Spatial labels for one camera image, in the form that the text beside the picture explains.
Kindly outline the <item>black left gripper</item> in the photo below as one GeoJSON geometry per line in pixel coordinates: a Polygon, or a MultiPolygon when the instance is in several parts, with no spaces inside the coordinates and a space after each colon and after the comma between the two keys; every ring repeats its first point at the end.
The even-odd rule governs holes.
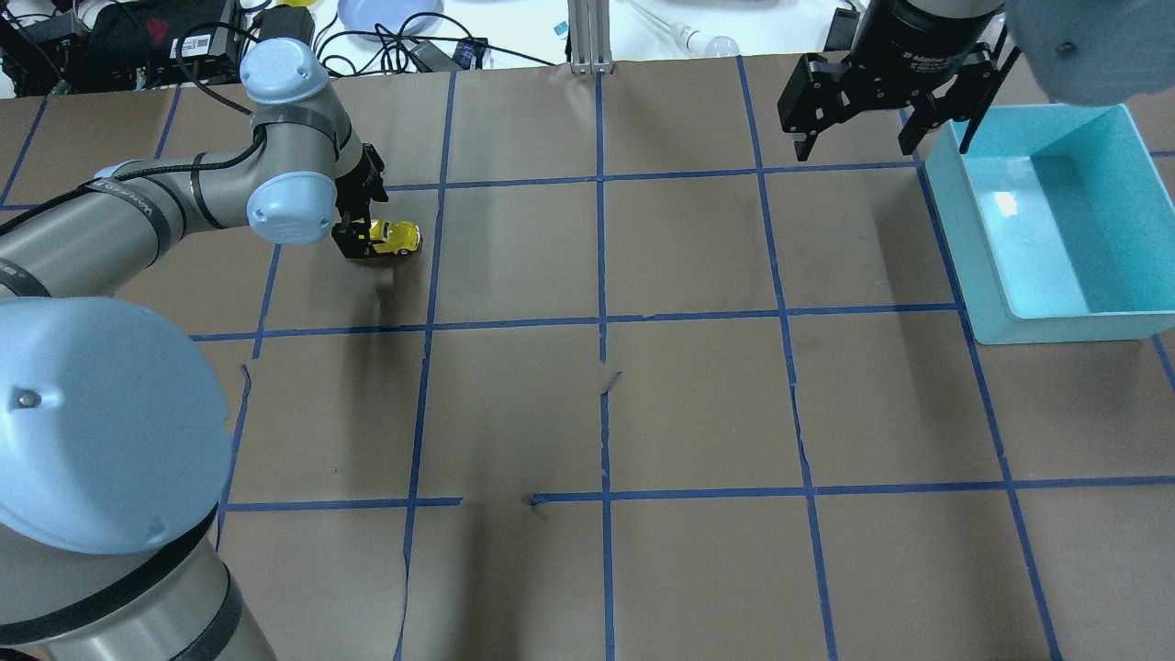
{"type": "Polygon", "coordinates": [[[387,204],[385,169],[375,146],[364,142],[358,163],[335,180],[337,222],[331,227],[331,237],[347,259],[370,258],[371,205],[387,204]]]}

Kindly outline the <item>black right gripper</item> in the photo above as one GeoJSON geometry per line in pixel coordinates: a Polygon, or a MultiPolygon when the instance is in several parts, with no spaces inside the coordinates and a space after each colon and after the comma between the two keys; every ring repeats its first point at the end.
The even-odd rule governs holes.
{"type": "Polygon", "coordinates": [[[898,135],[913,155],[947,119],[972,119],[996,83],[991,46],[981,38],[999,1],[872,1],[855,41],[838,62],[805,53],[778,100],[781,129],[793,134],[797,162],[817,139],[873,110],[913,112],[898,135]]]}

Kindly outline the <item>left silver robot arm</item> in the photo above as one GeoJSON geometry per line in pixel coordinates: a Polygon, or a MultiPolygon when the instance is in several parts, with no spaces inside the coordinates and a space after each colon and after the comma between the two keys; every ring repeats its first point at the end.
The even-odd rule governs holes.
{"type": "Polygon", "coordinates": [[[123,162],[4,225],[4,657],[273,660],[208,539],[234,465],[217,375],[115,297],[199,231],[324,240],[385,200],[307,43],[253,46],[251,146],[123,162]]]}

